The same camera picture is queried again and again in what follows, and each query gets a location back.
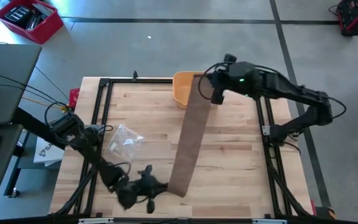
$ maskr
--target gray floor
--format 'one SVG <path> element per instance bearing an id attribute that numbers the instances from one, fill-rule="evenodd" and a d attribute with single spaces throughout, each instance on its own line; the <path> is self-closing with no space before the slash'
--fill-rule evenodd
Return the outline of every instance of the gray floor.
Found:
<path id="1" fill-rule="evenodd" d="M 275 1 L 282 20 L 336 20 L 327 8 L 337 0 Z M 73 17 L 273 19 L 269 0 L 50 2 L 61 16 Z M 311 132 L 333 209 L 339 219 L 358 221 L 358 36 L 345 38 L 338 26 L 330 25 L 283 25 L 283 32 L 298 84 L 326 91 L 348 107 L 344 116 L 329 126 L 313 127 Z M 1 23 L 0 41 L 32 44 Z M 225 53 L 287 73 L 275 24 L 66 22 L 42 47 L 37 66 L 52 80 L 58 80 L 66 93 L 79 87 L 82 77 L 129 77 L 133 70 L 142 77 L 171 77 L 177 71 L 204 70 L 221 61 Z M 30 85 L 64 100 L 38 71 L 34 71 Z M 43 106 L 22 100 L 21 107 L 42 119 Z M 340 110 L 333 103 L 334 114 Z M 294 104 L 291 113 L 298 115 Z M 303 138 L 300 146 L 310 195 L 319 205 Z M 3 197 L 0 189 L 0 218 L 45 215 L 56 178 L 53 171 L 23 172 L 18 183 L 21 198 Z"/>

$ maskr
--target red bin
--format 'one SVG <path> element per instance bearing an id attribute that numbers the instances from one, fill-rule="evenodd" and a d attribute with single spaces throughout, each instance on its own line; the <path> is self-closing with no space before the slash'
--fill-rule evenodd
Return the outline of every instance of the red bin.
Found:
<path id="1" fill-rule="evenodd" d="M 33 30 L 25 30 L 15 24 L 10 23 L 5 19 L 5 14 L 8 13 L 11 9 L 16 6 L 24 6 L 30 10 L 36 9 L 32 4 L 38 3 L 41 4 L 53 12 L 49 15 L 44 21 L 42 21 L 36 28 Z M 13 0 L 5 7 L 0 10 L 0 21 L 2 21 L 6 27 L 8 27 L 12 32 L 19 34 L 29 40 L 34 41 L 37 44 L 45 43 L 57 30 L 63 26 L 63 21 L 60 16 L 57 14 L 57 9 L 40 2 L 38 0 Z"/>

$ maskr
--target butcher block tabletop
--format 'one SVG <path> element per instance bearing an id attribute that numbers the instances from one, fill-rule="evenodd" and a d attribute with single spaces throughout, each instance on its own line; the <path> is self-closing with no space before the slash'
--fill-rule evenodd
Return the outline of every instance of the butcher block tabletop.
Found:
<path id="1" fill-rule="evenodd" d="M 91 122 L 99 79 L 85 77 L 81 84 L 75 113 L 85 124 Z M 98 123 L 106 92 L 105 88 Z M 277 124 L 290 120 L 287 100 L 272 100 L 272 109 Z M 172 84 L 114 84 L 107 124 L 115 129 L 125 124 L 144 137 L 144 144 L 132 161 L 131 180 L 139 179 L 137 170 L 144 170 L 150 164 L 153 166 L 152 174 L 160 182 L 169 181 L 184 115 L 185 110 L 179 109 L 173 99 Z M 104 137 L 102 155 L 106 160 L 113 159 L 107 149 L 113 134 L 114 131 L 106 132 Z M 286 145 L 281 147 L 281 153 L 288 188 L 311 213 L 299 152 Z M 82 163 L 82 156 L 67 147 L 50 212 L 59 210 L 78 186 Z M 87 197 L 88 189 L 83 195 L 81 211 Z M 279 189 L 278 197 L 284 211 Z M 111 194 L 98 176 L 92 214 L 102 212 L 103 217 L 137 218 L 262 218 L 267 213 L 273 215 L 255 101 L 229 92 L 223 105 L 212 105 L 186 197 L 167 192 L 160 194 L 155 198 L 153 214 L 147 214 L 146 203 L 124 210 L 116 194 Z"/>

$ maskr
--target clear plastic bag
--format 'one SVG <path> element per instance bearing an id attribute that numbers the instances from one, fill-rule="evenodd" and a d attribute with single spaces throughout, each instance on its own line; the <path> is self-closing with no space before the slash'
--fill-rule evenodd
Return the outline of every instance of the clear plastic bag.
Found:
<path id="1" fill-rule="evenodd" d="M 143 142 L 143 136 L 122 124 L 111 138 L 108 150 L 110 154 L 131 162 L 135 153 L 142 147 Z"/>

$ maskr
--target brown towel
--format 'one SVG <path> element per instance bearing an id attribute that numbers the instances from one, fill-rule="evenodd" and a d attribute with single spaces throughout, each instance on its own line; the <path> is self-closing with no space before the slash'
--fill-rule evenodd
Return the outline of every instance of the brown towel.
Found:
<path id="1" fill-rule="evenodd" d="M 204 99 L 198 90 L 200 78 L 201 75 L 195 75 L 191 85 L 175 163 L 168 183 L 168 192 L 181 197 L 184 197 L 187 193 L 211 107 L 211 100 Z M 211 97 L 213 89 L 206 77 L 202 78 L 200 90 L 205 97 Z"/>

